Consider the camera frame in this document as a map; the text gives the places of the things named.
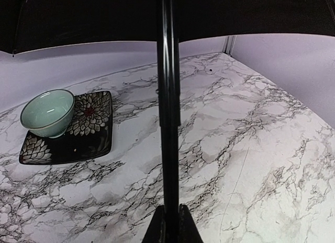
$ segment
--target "chrysanthemum design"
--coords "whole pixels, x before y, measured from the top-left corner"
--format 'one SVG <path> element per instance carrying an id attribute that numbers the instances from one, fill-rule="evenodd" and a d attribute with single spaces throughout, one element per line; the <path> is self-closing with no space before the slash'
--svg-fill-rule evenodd
<path id="1" fill-rule="evenodd" d="M 75 136 L 99 132 L 110 117 L 110 97 L 107 92 L 96 92 L 75 97 L 73 121 L 68 132 Z"/>
<path id="2" fill-rule="evenodd" d="M 28 136 L 20 152 L 21 163 L 49 163 L 51 153 L 42 139 Z"/>

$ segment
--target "red flower center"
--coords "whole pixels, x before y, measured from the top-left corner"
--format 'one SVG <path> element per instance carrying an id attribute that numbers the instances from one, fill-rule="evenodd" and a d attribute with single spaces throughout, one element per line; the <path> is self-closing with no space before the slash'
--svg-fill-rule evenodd
<path id="1" fill-rule="evenodd" d="M 84 115 L 85 116 L 92 116 L 95 113 L 94 108 L 89 107 L 84 110 Z"/>

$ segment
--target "square plate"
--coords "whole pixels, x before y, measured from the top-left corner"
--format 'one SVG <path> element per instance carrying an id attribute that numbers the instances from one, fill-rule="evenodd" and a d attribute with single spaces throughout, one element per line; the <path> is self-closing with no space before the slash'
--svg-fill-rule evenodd
<path id="1" fill-rule="evenodd" d="M 109 91 L 75 96 L 73 118 L 65 134 L 51 139 L 28 132 L 22 164 L 73 163 L 98 158 L 111 150 L 113 108 Z"/>

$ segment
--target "bowl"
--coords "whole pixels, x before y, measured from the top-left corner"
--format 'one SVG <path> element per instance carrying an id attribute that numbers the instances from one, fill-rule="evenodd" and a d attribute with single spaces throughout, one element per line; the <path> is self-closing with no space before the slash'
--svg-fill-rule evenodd
<path id="1" fill-rule="evenodd" d="M 21 112 L 21 124 L 40 137 L 57 138 L 68 128 L 74 109 L 74 95 L 52 90 L 33 98 Z"/>

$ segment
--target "bowl rim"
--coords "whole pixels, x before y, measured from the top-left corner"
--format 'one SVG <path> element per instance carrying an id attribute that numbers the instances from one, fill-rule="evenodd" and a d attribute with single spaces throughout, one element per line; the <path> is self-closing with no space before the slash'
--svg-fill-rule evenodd
<path id="1" fill-rule="evenodd" d="M 44 125 L 44 126 L 42 126 L 42 127 L 30 128 L 30 127 L 24 125 L 22 115 L 23 115 L 23 112 L 25 111 L 25 109 L 27 108 L 27 106 L 28 106 L 32 101 L 34 101 L 35 99 L 41 97 L 41 96 L 44 95 L 44 94 L 47 94 L 47 93 L 50 93 L 50 92 L 53 92 L 53 91 L 65 91 L 65 92 L 69 93 L 69 94 L 72 96 L 72 100 L 73 100 L 73 101 L 72 101 L 71 107 L 68 109 L 68 111 L 66 111 L 66 113 L 64 113 L 64 115 L 63 115 L 62 117 L 60 117 L 58 120 L 56 120 L 56 121 L 54 121 L 54 122 L 52 122 L 52 123 L 50 123 L 50 124 L 48 124 L 48 125 Z M 50 126 L 52 126 L 52 125 L 54 125 L 54 124 L 60 122 L 60 121 L 61 121 L 61 120 L 62 120 L 62 119 L 63 119 L 63 118 L 64 118 L 64 117 L 65 117 L 65 116 L 66 116 L 66 115 L 73 109 L 73 107 L 74 107 L 74 102 L 75 102 L 74 94 L 73 94 L 71 91 L 69 91 L 69 90 L 55 89 L 55 90 L 45 91 L 45 92 L 43 92 L 43 93 L 41 93 L 41 94 L 35 96 L 33 99 L 31 99 L 31 100 L 25 105 L 25 107 L 22 109 L 21 114 L 20 114 L 20 122 L 21 122 L 21 124 L 22 124 L 23 127 L 25 127 L 26 129 L 29 129 L 29 130 L 41 130 L 41 129 L 48 128 L 48 127 L 50 127 Z"/>

